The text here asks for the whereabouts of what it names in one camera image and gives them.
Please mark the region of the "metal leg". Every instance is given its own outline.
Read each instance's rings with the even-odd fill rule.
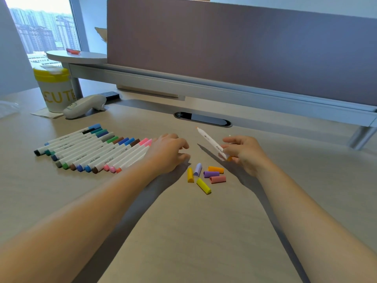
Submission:
[[[348,141],[347,146],[354,150],[361,150],[376,132],[377,127],[360,126]]]
[[[62,62],[61,65],[69,70],[69,74],[71,75],[72,88],[73,92],[75,93],[76,99],[79,100],[80,98],[83,98],[80,82],[77,77],[72,76],[71,70],[69,69],[69,63]]]

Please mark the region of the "yellow lettering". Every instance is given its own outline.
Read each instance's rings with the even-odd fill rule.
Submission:
[[[50,94],[48,91],[44,91],[43,93],[42,93],[42,95],[43,95],[43,98],[45,99],[45,101],[47,101],[47,102],[49,102],[49,103],[52,103],[52,101],[51,100],[49,100],[48,98],[47,98],[47,95],[46,95],[46,93],[48,93],[48,94]]]
[[[73,100],[76,100],[76,95],[75,95],[75,93],[73,92],[73,89],[71,89],[70,91],[71,91],[72,99],[73,99]]]
[[[63,93],[64,93],[65,95],[67,95],[67,99],[68,99],[68,101],[70,101],[70,99],[69,99],[69,90],[63,91]]]
[[[53,99],[56,103],[61,103],[61,102],[63,101],[63,98],[62,98],[60,92],[58,92],[58,95],[59,95],[59,101],[57,101],[57,100],[55,99],[55,94],[54,94],[54,93],[52,93],[52,99]]]

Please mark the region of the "person's right arm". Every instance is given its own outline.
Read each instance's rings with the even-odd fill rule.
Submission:
[[[377,255],[322,209],[247,136],[225,137],[224,153],[257,177],[312,283],[377,282]]]

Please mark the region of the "round white shelf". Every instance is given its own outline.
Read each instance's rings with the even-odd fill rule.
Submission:
[[[47,57],[50,60],[60,62],[77,63],[77,64],[102,64],[107,63],[107,55],[96,52],[80,52],[79,55],[73,55],[67,51],[48,51]]]

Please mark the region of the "brown partition panel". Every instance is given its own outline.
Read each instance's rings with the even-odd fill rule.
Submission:
[[[377,19],[108,0],[110,64],[377,105]]]

